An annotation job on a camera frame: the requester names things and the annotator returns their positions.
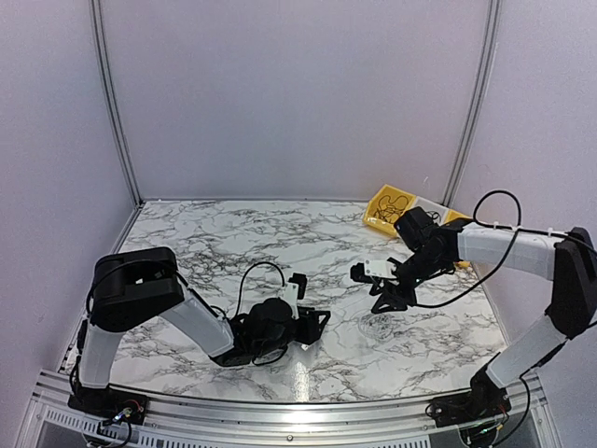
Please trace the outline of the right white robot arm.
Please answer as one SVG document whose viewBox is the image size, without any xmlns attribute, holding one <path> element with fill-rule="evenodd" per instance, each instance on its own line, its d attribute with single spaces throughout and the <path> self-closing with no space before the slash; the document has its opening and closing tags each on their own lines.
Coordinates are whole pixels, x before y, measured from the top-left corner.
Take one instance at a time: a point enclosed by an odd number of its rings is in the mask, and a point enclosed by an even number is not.
<svg viewBox="0 0 597 448">
<path fill-rule="evenodd" d="M 472 418 L 500 406 L 514 381 L 549 362 L 592 327 L 596 315 L 596 248 L 588 231 L 526 228 L 521 204 L 514 205 L 516 216 L 510 225 L 483 222 L 476 215 L 437 224 L 421 207 L 412 208 L 396 222 L 410 256 L 402 261 L 367 259 L 351 270 L 354 281 L 371 286 L 374 314 L 455 304 L 462 294 L 432 304 L 420 301 L 417 290 L 424 282 L 451 273 L 461 261 L 486 268 L 475 287 L 511 273 L 523 283 L 519 293 L 531 286 L 547 293 L 536 320 L 481 367 L 471 378 L 469 391 L 453 403 L 454 409 Z"/>
</svg>

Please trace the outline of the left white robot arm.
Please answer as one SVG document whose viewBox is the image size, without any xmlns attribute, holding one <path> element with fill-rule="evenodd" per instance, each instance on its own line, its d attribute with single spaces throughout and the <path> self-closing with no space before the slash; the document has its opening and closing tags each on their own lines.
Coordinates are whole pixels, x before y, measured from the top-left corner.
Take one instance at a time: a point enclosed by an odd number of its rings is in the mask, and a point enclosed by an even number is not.
<svg viewBox="0 0 597 448">
<path fill-rule="evenodd" d="M 283 278 L 283 294 L 227 316 L 209 305 L 179 272 L 172 249 L 154 247 L 99 259 L 86 298 L 86 318 L 69 376 L 75 404 L 109 415 L 126 398 L 109 385 L 124 334 L 161 317 L 179 329 L 216 365 L 235 368 L 284 354 L 291 343 L 320 340 L 329 311 L 299 305 L 307 278 Z"/>
</svg>

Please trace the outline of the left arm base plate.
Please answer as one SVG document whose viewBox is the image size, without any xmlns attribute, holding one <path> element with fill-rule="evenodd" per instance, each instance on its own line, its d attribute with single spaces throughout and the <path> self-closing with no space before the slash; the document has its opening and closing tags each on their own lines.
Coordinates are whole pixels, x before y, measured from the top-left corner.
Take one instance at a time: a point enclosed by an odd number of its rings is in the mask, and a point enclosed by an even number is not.
<svg viewBox="0 0 597 448">
<path fill-rule="evenodd" d="M 82 389 L 78 394 L 71 395 L 68 407 L 83 413 L 112 420 L 118 413 L 130 409 L 127 417 L 133 425 L 142 425 L 146 418 L 148 396 L 131 393 L 112 388 Z"/>
</svg>

